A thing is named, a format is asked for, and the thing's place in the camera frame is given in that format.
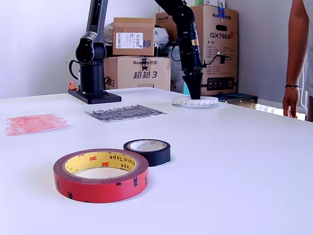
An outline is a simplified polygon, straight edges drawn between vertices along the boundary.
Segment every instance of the robotic arm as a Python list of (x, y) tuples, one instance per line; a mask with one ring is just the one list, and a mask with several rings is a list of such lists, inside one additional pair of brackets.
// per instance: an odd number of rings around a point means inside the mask
[[(203, 65), (201, 60), (195, 15), (191, 8), (187, 6), (185, 0), (155, 1), (167, 14), (173, 16), (173, 21), (177, 25), (177, 45), (180, 50), (180, 61), (184, 73), (183, 79), (189, 89), (191, 98), (200, 99), (202, 69), (206, 68), (207, 64), (204, 63)], [(107, 6), (108, 0), (91, 0), (87, 31), (81, 38), (76, 50), (78, 62), (71, 61), (69, 65), (72, 76), (74, 76), (71, 71), (73, 62), (80, 64), (81, 71), (79, 90), (70, 90), (69, 93), (86, 103), (121, 101), (121, 97), (103, 90), (105, 86), (103, 60), (106, 57), (103, 30)], [(221, 57), (221, 63), (223, 63), (226, 56), (217, 56)]]

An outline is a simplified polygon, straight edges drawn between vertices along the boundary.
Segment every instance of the person's arm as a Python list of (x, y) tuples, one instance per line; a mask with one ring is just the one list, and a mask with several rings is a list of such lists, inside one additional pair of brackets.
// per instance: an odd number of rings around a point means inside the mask
[[(287, 85), (298, 85), (305, 61), (309, 37), (309, 17), (302, 0), (293, 0), (289, 19), (289, 58)], [(284, 115), (296, 118), (299, 89), (286, 88)]]
[(298, 85), (307, 52), (309, 18), (302, 0), (293, 0), (289, 20), (287, 85)]

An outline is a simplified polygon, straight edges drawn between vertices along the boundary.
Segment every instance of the red tape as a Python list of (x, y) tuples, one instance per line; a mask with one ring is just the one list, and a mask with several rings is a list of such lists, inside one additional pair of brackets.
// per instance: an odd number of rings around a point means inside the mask
[[(91, 149), (66, 155), (54, 167), (56, 189), (70, 199), (108, 203), (140, 194), (148, 185), (148, 161), (139, 154), (118, 149)], [(97, 167), (128, 171), (120, 177), (87, 179), (74, 173)]]

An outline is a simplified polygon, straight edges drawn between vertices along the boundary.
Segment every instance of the wristband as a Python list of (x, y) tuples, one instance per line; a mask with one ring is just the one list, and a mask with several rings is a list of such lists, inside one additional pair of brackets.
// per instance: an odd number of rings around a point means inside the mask
[(298, 85), (295, 85), (295, 84), (287, 85), (285, 88), (287, 88), (287, 87), (290, 87), (290, 88), (293, 88), (293, 89), (299, 88), (299, 86), (298, 86)]

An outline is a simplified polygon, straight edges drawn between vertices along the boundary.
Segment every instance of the white table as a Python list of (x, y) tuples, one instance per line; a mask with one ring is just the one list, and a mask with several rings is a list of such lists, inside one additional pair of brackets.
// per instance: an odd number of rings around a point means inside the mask
[[(0, 118), (59, 113), (76, 129), (6, 137), (0, 126), (1, 235), (312, 235), (313, 124), (220, 104), (190, 110), (152, 88), (112, 91), (121, 103), (68, 94), (0, 100)], [(83, 111), (142, 104), (169, 115), (103, 123)], [(54, 186), (54, 163), (130, 140), (172, 145), (148, 188), (117, 203), (81, 203)]]

